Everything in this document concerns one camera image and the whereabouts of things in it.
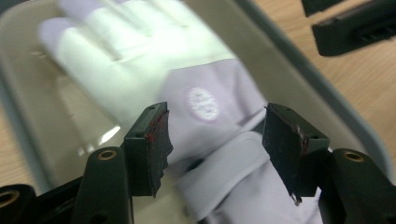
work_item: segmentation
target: brass screw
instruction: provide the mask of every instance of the brass screw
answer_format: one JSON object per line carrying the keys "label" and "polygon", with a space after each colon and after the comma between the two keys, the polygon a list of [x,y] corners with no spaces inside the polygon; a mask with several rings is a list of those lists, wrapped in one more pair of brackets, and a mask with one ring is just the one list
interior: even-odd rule
{"label": "brass screw", "polygon": [[110,150],[105,150],[97,156],[97,158],[101,161],[108,161],[113,159],[114,157],[117,156],[117,151],[110,149]]}
{"label": "brass screw", "polygon": [[14,189],[0,193],[0,208],[14,203],[20,195],[20,192]]}
{"label": "brass screw", "polygon": [[360,156],[359,154],[356,154],[354,152],[345,152],[344,156],[349,159],[350,161],[355,161],[355,162],[362,162],[364,161],[364,158]]}

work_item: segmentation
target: white glove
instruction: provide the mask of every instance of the white glove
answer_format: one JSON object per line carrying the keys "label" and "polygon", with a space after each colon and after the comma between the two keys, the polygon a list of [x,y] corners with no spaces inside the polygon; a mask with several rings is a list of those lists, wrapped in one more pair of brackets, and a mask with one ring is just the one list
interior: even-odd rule
{"label": "white glove", "polygon": [[248,71],[182,2],[59,5],[68,18],[41,25],[43,44],[120,125],[131,126],[148,105],[168,102],[169,172],[196,220],[317,223],[315,200],[284,206],[292,204],[286,188],[261,136],[249,132],[263,119],[266,101]]}
{"label": "white glove", "polygon": [[[147,105],[157,103],[171,70],[234,58],[177,1],[123,1],[109,8],[99,0],[60,0],[59,5],[69,18],[45,21],[39,31],[42,42],[68,75],[124,127],[130,127]],[[183,25],[155,7],[165,7],[184,20]],[[135,28],[130,21],[137,16],[131,8],[153,11],[149,20],[139,19],[155,25]]]}

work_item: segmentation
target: gloved hand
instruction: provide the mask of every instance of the gloved hand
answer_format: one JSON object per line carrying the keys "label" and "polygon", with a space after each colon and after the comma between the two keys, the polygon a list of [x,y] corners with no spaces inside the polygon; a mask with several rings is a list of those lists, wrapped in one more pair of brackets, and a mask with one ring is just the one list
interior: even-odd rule
{"label": "gloved hand", "polygon": [[[43,43],[69,76],[125,127],[157,102],[171,70],[234,58],[176,1],[114,1],[107,7],[99,0],[62,0],[59,5],[68,18],[45,21],[39,32]],[[136,18],[145,22],[136,25]]]}
{"label": "gloved hand", "polygon": [[[285,202],[286,188],[261,136],[249,132],[262,121],[266,102],[245,67],[183,3],[59,0],[59,5],[68,18],[41,25],[43,44],[120,125],[132,125],[147,105],[168,102],[174,145],[169,172],[196,220],[263,223],[285,212],[272,195]],[[318,216],[314,208],[306,203],[286,213],[297,217],[296,223],[311,223]],[[290,223],[288,217],[277,223],[282,220]]]}

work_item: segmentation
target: circular logo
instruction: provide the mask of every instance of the circular logo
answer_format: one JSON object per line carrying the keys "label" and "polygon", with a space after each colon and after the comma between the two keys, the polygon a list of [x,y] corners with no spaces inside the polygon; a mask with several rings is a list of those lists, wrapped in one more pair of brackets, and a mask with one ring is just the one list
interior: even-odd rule
{"label": "circular logo", "polygon": [[187,99],[192,113],[199,119],[213,121],[218,118],[219,104],[209,91],[202,88],[191,88]]}

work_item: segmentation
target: wooden surface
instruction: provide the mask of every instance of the wooden surface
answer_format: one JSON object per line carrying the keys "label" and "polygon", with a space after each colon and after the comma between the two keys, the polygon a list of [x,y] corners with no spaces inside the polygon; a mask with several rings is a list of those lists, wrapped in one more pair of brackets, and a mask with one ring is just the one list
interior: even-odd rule
{"label": "wooden surface", "polygon": [[[335,58],[318,55],[310,25],[361,0],[348,0],[307,19],[299,0],[256,0],[300,51],[372,125],[396,161],[396,43],[385,42]],[[35,184],[0,106],[0,186]]]}

